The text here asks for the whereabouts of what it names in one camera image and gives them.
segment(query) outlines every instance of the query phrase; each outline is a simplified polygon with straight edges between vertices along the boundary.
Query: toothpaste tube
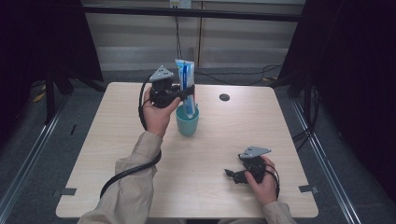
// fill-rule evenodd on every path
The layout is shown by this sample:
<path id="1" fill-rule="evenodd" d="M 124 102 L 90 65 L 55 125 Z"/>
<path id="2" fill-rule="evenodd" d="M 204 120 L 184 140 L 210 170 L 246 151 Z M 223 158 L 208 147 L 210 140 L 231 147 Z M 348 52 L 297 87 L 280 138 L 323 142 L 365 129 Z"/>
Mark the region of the toothpaste tube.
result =
<path id="1" fill-rule="evenodd" d="M 178 77 L 180 78 L 180 89 L 183 91 L 194 84 L 194 62 L 179 59 L 176 59 L 175 61 L 178 68 Z M 183 108 L 187 117 L 192 119 L 192 116 L 195 114 L 193 95 L 189 95 L 187 99 L 183 101 Z"/>

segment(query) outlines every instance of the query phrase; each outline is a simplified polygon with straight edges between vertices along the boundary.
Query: light wood surface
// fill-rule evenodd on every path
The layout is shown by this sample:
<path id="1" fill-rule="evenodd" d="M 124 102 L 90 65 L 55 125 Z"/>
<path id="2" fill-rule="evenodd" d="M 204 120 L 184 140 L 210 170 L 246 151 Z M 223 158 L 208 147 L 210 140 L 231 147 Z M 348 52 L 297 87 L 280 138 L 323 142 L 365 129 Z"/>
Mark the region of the light wood surface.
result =
<path id="1" fill-rule="evenodd" d="M 100 104 L 67 188 L 58 217 L 80 217 L 99 202 L 102 186 L 114 175 L 115 162 L 130 155 L 144 131 L 137 116 L 140 83 L 111 83 Z M 175 112 L 163 139 L 163 158 L 154 177 L 150 217 L 262 217 L 249 185 L 235 183 L 224 169 L 243 170 L 237 154 L 248 146 L 268 147 L 267 156 L 280 176 L 281 202 L 293 217 L 315 217 L 318 208 L 271 88 L 197 85 L 200 110 L 197 131 L 185 137 L 177 130 Z M 222 102 L 222 93 L 230 95 Z"/>

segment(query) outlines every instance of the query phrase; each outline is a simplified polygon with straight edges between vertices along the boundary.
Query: cup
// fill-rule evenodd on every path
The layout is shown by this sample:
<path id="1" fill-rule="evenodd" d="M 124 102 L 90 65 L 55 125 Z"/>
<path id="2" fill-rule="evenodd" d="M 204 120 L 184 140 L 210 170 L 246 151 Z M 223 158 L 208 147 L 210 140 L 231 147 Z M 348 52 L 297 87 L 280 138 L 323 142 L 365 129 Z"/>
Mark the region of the cup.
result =
<path id="1" fill-rule="evenodd" d="M 198 125 L 199 110 L 195 107 L 195 113 L 191 119 L 189 119 L 184 112 L 183 105 L 180 105 L 176 110 L 176 119 L 178 131 L 184 136 L 191 136 L 195 133 Z"/>

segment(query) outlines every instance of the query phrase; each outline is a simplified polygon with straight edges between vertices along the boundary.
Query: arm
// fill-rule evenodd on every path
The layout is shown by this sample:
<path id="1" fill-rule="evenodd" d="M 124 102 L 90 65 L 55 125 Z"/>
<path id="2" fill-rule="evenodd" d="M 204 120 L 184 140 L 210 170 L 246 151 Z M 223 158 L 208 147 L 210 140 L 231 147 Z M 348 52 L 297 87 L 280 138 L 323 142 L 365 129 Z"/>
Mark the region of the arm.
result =
<path id="1" fill-rule="evenodd" d="M 164 109 L 154 107 L 145 92 L 144 113 L 148 131 L 140 135 L 131 156 L 116 162 L 116 174 L 154 160 L 160 151 L 169 124 L 170 115 L 176 109 L 179 98 Z M 128 175 L 112 184 L 96 208 L 84 214 L 78 223 L 145 223 L 153 196 L 152 178 L 155 167 Z"/>
<path id="2" fill-rule="evenodd" d="M 267 157 L 262 156 L 262 159 L 266 164 L 275 167 L 274 163 Z M 270 166 L 266 166 L 266 170 L 274 172 L 274 169 Z M 269 224 L 289 224 L 296 223 L 291 217 L 289 206 L 286 203 L 280 203 L 276 198 L 276 182 L 272 176 L 266 174 L 260 184 L 256 183 L 253 175 L 249 172 L 245 172 L 247 182 L 251 186 L 256 198 L 262 204 L 264 217 Z"/>

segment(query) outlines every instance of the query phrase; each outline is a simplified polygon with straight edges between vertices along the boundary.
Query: sleeve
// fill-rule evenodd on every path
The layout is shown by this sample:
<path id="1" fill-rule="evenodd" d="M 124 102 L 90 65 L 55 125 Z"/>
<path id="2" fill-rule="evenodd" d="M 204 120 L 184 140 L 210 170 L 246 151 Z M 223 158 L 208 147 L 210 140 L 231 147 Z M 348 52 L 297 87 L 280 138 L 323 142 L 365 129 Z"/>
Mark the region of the sleeve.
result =
<path id="1" fill-rule="evenodd" d="M 268 224 L 295 224 L 286 203 L 268 203 L 262 208 Z"/>
<path id="2" fill-rule="evenodd" d="M 160 152 L 160 136 L 144 132 L 131 156 L 116 162 L 116 174 L 145 164 Z M 125 176 L 110 187 L 94 210 L 84 214 L 78 223 L 145 223 L 153 196 L 155 167 Z"/>

